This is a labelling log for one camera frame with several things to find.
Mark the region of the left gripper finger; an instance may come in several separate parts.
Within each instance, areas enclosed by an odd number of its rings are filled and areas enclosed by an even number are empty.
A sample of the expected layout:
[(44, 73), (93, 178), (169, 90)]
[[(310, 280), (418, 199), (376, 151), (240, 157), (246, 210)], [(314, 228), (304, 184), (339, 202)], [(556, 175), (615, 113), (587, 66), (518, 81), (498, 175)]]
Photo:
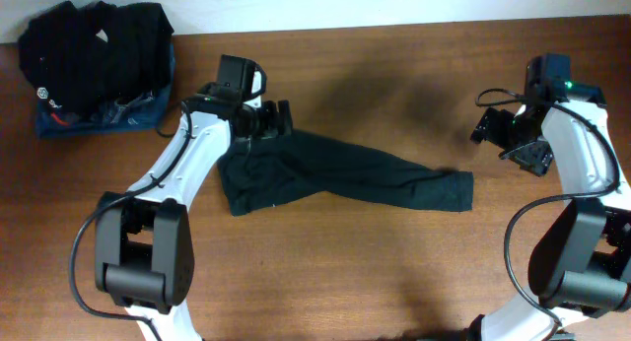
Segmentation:
[(293, 119), (290, 109), (290, 103), (287, 100), (279, 101), (278, 104), (278, 134), (280, 136), (289, 136), (293, 132)]
[(263, 137), (276, 137), (278, 135), (279, 114), (274, 101), (266, 101), (262, 104), (264, 130)]

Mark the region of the dark teal t-shirt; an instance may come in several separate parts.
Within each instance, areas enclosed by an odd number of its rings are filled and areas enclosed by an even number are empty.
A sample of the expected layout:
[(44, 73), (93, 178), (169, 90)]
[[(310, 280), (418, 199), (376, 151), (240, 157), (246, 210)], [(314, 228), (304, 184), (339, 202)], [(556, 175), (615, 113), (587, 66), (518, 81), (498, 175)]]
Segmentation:
[(319, 192), (413, 210), (472, 209), (470, 171), (430, 169), (384, 151), (297, 130), (234, 143), (218, 161), (231, 213), (288, 204)]

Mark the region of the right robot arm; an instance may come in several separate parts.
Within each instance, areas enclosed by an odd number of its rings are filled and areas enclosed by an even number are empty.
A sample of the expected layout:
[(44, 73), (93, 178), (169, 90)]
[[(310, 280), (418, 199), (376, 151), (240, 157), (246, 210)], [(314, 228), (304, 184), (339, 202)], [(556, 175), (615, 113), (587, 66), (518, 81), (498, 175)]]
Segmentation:
[[(542, 175), (555, 164), (562, 191), (526, 204), (509, 221), (504, 263), (516, 296), (474, 320), (470, 340), (561, 340), (565, 327), (630, 308), (630, 185), (607, 132), (598, 87), (569, 80), (533, 81), (506, 102), (476, 105), (485, 112), (471, 138)], [(511, 240), (529, 211), (554, 202), (564, 210), (533, 249), (527, 283), (513, 268)]]

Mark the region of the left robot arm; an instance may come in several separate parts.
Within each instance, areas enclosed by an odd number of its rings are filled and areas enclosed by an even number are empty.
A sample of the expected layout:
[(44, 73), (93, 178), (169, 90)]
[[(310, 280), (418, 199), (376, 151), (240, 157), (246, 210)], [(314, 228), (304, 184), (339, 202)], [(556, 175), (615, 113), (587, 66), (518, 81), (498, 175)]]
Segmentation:
[(188, 212), (229, 149), (288, 135), (288, 101), (261, 90), (208, 86), (182, 101), (178, 129), (152, 167), (124, 193), (105, 193), (95, 219), (95, 284), (147, 340), (198, 340), (186, 303), (195, 257)]

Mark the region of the folded blue jeans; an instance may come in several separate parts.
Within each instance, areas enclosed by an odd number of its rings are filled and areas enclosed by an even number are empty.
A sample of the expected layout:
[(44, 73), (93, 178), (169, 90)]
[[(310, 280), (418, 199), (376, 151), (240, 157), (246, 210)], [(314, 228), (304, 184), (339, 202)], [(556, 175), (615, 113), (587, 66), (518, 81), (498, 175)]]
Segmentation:
[(40, 138), (150, 129), (167, 109), (175, 69), (168, 36), (21, 37), (19, 57), (35, 90)]

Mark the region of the black folded sweater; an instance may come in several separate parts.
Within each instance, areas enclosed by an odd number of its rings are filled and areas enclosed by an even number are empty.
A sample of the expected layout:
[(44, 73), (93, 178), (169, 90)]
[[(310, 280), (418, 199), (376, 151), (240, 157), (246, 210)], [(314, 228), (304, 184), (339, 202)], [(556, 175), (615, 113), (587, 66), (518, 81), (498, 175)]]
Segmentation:
[(174, 29), (159, 3), (62, 2), (19, 36), (19, 66), (53, 113), (86, 115), (171, 82)]

